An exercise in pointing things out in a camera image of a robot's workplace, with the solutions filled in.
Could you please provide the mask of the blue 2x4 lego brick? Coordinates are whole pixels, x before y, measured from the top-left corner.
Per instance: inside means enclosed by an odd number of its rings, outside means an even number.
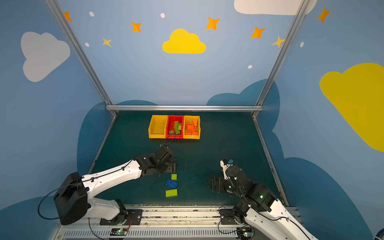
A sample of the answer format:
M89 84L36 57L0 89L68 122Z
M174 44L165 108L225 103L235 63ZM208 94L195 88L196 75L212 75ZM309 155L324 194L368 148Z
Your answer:
M172 181L172 180L167 180L166 181L166 186L172 188L172 189L176 189L178 187L178 183L175 182L175 181Z

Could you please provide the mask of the green 2x4 lego bottom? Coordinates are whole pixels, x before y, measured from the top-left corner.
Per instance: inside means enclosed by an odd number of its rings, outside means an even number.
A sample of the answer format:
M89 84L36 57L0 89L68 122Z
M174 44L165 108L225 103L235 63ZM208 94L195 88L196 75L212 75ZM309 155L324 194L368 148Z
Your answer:
M178 196L178 190L177 189L166 190L165 194L166 194L166 198L177 197Z

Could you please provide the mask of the green 2x4 lego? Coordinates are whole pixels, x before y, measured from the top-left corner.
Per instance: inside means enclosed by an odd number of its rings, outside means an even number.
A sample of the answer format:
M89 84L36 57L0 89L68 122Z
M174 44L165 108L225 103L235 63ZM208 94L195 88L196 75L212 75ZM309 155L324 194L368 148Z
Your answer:
M179 129L178 126L174 126L174 131L176 135L179 135L181 133L181 130Z
M166 190L165 194L166 194L166 198L177 197L178 196L178 190L177 189Z

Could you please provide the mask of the green 2x4 lego slanted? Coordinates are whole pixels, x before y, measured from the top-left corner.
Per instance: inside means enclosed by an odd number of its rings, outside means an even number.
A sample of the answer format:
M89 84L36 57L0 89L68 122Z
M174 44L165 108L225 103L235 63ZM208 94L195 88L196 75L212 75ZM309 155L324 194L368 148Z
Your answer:
M183 126L183 125L182 125L180 122L175 121L175 122L174 122L174 126L178 126L179 129L182 130L182 126Z

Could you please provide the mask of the long orange lego piece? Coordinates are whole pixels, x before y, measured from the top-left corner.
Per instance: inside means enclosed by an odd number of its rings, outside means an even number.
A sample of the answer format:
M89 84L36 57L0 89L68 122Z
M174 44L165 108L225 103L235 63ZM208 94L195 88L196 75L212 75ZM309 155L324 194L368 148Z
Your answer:
M185 135L198 135L198 134L199 134L199 131L195 131L195 130L185 131Z

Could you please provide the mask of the orange stepped lego brick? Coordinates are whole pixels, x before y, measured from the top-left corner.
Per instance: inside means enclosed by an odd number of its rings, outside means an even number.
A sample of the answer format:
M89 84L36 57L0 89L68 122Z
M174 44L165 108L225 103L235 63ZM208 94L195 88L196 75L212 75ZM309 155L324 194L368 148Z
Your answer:
M187 124L186 127L187 127L187 131L195 131L196 129L194 125L190 125L190 124Z

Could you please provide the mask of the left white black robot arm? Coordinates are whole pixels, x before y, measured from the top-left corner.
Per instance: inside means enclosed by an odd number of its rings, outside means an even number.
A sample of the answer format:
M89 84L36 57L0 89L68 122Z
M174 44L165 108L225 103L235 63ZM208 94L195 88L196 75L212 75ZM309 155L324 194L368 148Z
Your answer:
M151 155L136 156L114 168L80 176L67 176L54 195L54 202L62 225L80 219L99 218L103 225L132 225L134 220L120 200L102 200L96 196L124 182L154 174L174 173L177 162L167 146Z

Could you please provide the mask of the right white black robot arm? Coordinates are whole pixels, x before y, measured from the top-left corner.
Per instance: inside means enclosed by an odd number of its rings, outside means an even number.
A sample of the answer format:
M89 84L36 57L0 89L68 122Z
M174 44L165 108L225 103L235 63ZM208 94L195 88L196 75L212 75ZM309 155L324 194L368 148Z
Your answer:
M221 160L223 176L210 178L211 190L229 193L240 198L232 208L220 207L220 224L244 224L251 231L258 230L270 240L315 240L294 218L277 196L266 186L253 183L244 170L233 161Z

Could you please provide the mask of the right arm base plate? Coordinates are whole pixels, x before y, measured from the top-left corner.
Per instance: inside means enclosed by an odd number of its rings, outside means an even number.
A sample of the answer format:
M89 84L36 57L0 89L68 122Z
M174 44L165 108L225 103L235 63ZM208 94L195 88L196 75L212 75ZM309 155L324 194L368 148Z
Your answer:
M240 225L244 223L243 217L234 209L220 208L218 212L222 225Z

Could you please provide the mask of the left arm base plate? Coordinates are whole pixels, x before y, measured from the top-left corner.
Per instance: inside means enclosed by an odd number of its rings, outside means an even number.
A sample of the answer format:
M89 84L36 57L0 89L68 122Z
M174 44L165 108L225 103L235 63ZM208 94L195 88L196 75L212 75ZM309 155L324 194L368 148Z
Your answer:
M123 210L112 220L101 219L101 226L138 226L141 224L143 210Z

